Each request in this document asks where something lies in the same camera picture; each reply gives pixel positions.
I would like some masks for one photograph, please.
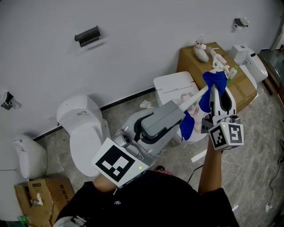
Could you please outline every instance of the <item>brown cardboard box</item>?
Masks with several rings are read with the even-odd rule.
[[[28,182],[31,198],[37,200],[37,194],[43,201],[43,206],[32,205],[29,220],[37,226],[52,227],[62,208],[74,196],[74,191],[68,179],[41,179]]]
[[[31,209],[31,203],[30,203],[31,195],[28,189],[28,183],[24,182],[21,184],[16,184],[14,185],[14,189],[23,215],[28,215]]]
[[[220,54],[227,61],[227,65],[229,65],[230,68],[237,66],[231,57],[217,43],[209,43],[206,46],[219,48],[216,49],[215,52]],[[193,46],[185,47],[180,51],[177,72],[189,72],[197,87],[202,89],[206,86],[202,75],[203,73],[212,70],[212,62],[211,56],[209,56],[209,61],[207,63],[199,61],[194,54]],[[235,98],[237,112],[244,109],[257,95],[256,89],[240,68],[237,69],[237,74],[232,81],[227,84],[227,87]]]

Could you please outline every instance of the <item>white toilet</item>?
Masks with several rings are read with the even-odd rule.
[[[255,89],[258,83],[268,77],[268,73],[262,61],[256,53],[247,46],[233,45],[229,55],[247,75]]]
[[[23,177],[26,179],[43,177],[47,170],[46,150],[25,135],[16,136],[13,144],[19,155],[20,170]]]
[[[110,138],[108,123],[97,104],[86,95],[72,97],[59,106],[56,119],[70,134],[75,166],[86,176],[97,176],[99,172],[91,161],[105,139]]]

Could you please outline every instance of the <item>blue towel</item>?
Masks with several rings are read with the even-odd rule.
[[[201,110],[203,110],[206,113],[210,113],[210,90],[213,83],[217,84],[219,87],[220,94],[222,95],[225,91],[225,88],[227,86],[227,77],[225,75],[225,72],[217,72],[217,73],[210,73],[205,72],[203,74],[203,79],[207,83],[208,91],[202,96],[199,106]],[[180,124],[181,129],[181,136],[182,139],[188,140],[192,134],[193,128],[194,128],[194,118],[190,116],[188,111],[185,111],[185,118]]]
[[[185,118],[182,120],[182,122],[179,125],[179,128],[181,129],[182,138],[184,138],[185,140],[188,140],[190,138],[194,124],[195,124],[194,118],[190,116],[190,114],[186,110]]]
[[[215,83],[217,87],[219,88],[220,95],[222,95],[225,91],[225,88],[227,86],[227,77],[225,75],[225,72],[217,72],[217,73],[210,73],[205,72],[203,74],[203,79],[207,83],[208,91],[202,96],[201,100],[199,101],[199,106],[201,110],[203,110],[206,113],[210,113],[210,90],[211,86]]]

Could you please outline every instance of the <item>toilet tank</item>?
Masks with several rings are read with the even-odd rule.
[[[103,117],[98,105],[87,95],[74,96],[59,106],[57,122],[71,134],[79,126],[101,124]]]
[[[235,63],[242,65],[249,51],[250,49],[245,45],[233,45],[229,55],[235,61]]]

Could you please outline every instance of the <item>tile floor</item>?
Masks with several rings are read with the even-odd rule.
[[[284,139],[284,108],[278,96],[269,96],[260,85],[258,97],[239,113],[244,124],[245,145],[231,151],[225,151],[222,156],[222,182],[230,175],[236,174],[241,182],[235,206],[237,215],[246,219],[251,227],[267,227],[284,201],[284,166],[273,181],[272,208],[266,212],[265,205],[270,201],[270,180],[278,170],[277,160],[282,155],[279,140]],[[108,120],[110,133],[113,136],[126,119],[140,109],[143,100],[151,101],[156,106],[155,93],[149,93],[130,100],[118,106],[103,111],[103,117]],[[90,177],[85,177],[75,167],[70,155],[69,134],[64,130],[57,131],[40,139],[38,142],[47,150],[47,175],[61,173],[67,176],[74,190],[77,191]],[[158,156],[157,164],[165,166],[176,176],[188,180],[192,171],[200,166],[204,158],[192,162],[191,158],[207,148],[208,136],[191,145],[180,145],[171,141]],[[201,169],[193,175],[190,184],[198,188]],[[232,176],[224,185],[224,189],[234,205],[239,182]],[[244,220],[238,220],[241,227],[248,226]]]

